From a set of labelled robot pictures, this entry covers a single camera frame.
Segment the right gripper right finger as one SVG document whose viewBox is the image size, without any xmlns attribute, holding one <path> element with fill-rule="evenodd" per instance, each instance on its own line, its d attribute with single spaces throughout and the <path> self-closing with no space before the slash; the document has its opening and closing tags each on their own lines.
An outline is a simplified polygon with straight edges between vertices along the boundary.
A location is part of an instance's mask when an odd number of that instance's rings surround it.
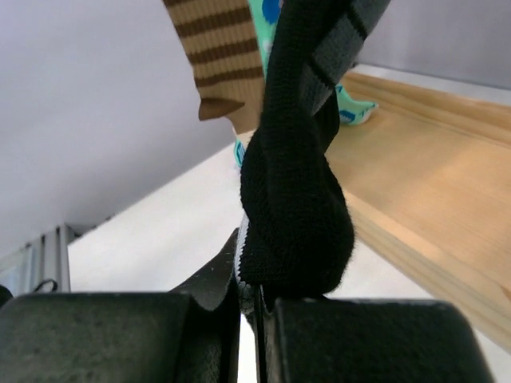
<svg viewBox="0 0 511 383">
<path fill-rule="evenodd" d="M 277 299 L 255 292 L 260 382 L 491 382 L 472 328 L 435 300 Z"/>
</svg>

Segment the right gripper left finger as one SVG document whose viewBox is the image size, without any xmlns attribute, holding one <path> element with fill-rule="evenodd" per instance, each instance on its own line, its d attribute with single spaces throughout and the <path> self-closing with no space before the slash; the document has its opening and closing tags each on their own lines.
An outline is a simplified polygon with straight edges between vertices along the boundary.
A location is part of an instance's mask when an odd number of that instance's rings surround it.
<svg viewBox="0 0 511 383">
<path fill-rule="evenodd" d="M 4 382 L 234 382 L 236 237 L 168 292 L 32 293 L 1 309 Z"/>
</svg>

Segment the black sock grey blue marks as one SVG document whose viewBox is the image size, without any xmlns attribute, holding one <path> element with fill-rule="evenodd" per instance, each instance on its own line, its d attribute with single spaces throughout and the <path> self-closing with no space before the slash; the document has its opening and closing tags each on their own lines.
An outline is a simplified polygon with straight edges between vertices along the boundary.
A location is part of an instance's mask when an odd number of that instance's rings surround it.
<svg viewBox="0 0 511 383">
<path fill-rule="evenodd" d="M 234 275 L 240 309 L 315 297 L 339 284 L 355 244 L 326 151 L 339 131 L 339 80 L 385 12 L 385 1 L 252 1 L 263 61 L 259 125 L 240 172 L 244 216 Z"/>
</svg>

